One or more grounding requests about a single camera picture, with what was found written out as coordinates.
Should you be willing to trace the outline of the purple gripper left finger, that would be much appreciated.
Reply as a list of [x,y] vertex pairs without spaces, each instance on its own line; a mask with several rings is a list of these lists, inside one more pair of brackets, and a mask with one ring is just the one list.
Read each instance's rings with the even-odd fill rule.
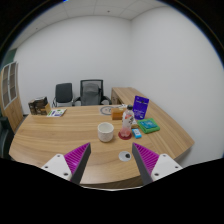
[[91,145],[86,143],[64,155],[65,161],[72,173],[72,183],[80,184],[90,154]]

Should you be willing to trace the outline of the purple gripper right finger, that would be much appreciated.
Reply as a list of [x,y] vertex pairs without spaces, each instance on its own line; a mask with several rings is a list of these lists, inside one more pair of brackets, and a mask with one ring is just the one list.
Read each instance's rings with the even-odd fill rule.
[[132,144],[132,154],[138,166],[143,185],[152,183],[151,174],[159,159],[159,155],[137,143]]

